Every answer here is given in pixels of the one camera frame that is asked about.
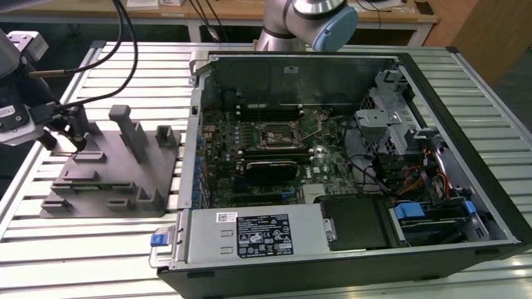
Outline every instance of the power supply label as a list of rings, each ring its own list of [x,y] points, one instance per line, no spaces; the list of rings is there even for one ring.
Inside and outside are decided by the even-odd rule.
[[[236,232],[241,259],[293,254],[288,214],[237,217]]]

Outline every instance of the cpu socket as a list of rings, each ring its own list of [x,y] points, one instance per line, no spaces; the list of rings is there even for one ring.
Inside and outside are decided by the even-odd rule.
[[[259,148],[273,150],[303,147],[299,125],[295,122],[260,125],[260,136]]]

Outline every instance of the table leg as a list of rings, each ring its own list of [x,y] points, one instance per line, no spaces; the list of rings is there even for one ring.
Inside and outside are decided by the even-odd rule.
[[[67,25],[68,25],[69,33],[71,33],[73,36],[76,36],[76,35],[79,35],[79,34],[81,33],[80,24],[71,24],[71,23],[68,23]]]
[[[429,36],[431,29],[433,24],[419,24],[416,32],[412,34],[412,38],[409,39],[408,46],[409,47],[421,47],[425,43],[425,39]]]
[[[200,26],[201,26],[201,21],[199,19],[187,20],[191,42],[201,42]]]

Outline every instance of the red wire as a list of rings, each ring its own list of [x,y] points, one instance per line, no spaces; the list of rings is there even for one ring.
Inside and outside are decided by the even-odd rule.
[[[409,172],[419,168],[421,168],[421,166],[412,166],[411,168],[408,168],[407,173],[405,173],[405,184],[408,183]]]

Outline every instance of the slotted aluminum table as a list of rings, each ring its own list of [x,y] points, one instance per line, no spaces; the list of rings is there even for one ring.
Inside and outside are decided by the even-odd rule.
[[[113,46],[89,49],[83,65]],[[173,126],[185,134],[189,56],[197,50],[251,50],[248,44],[141,43],[136,78],[116,97],[87,105],[103,129],[113,104],[132,107],[143,128]],[[525,218],[532,221],[532,136],[460,54],[444,48],[347,47],[344,51],[409,52]],[[133,47],[75,76],[64,102],[101,95],[123,83]],[[427,111],[420,111],[428,123]],[[4,298],[180,298],[149,268],[151,233],[176,220],[180,162],[168,214],[159,219],[40,219],[41,202],[65,162],[35,145],[0,201],[0,293]],[[169,255],[163,247],[161,255]],[[532,298],[532,255],[483,263],[440,280],[401,282],[260,298]]]

